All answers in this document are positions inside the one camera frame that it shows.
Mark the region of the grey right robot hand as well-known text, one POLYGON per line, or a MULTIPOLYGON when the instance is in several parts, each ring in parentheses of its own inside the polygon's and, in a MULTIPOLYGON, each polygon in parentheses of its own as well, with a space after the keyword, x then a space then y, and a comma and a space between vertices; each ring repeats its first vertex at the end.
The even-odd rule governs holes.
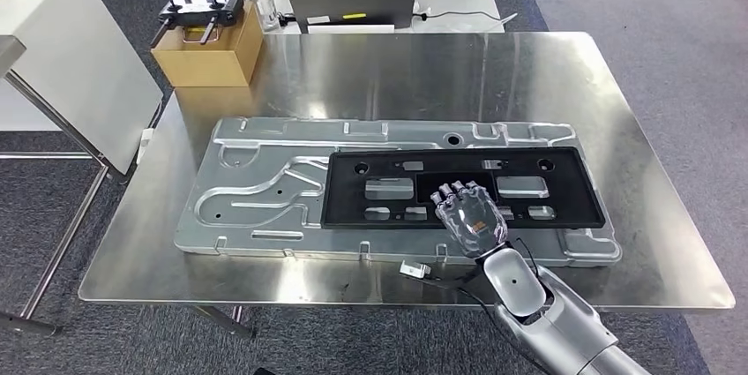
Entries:
POLYGON ((487 189, 475 181, 442 184, 431 193, 436 216, 470 259, 482 259, 507 242, 505 217, 487 189))

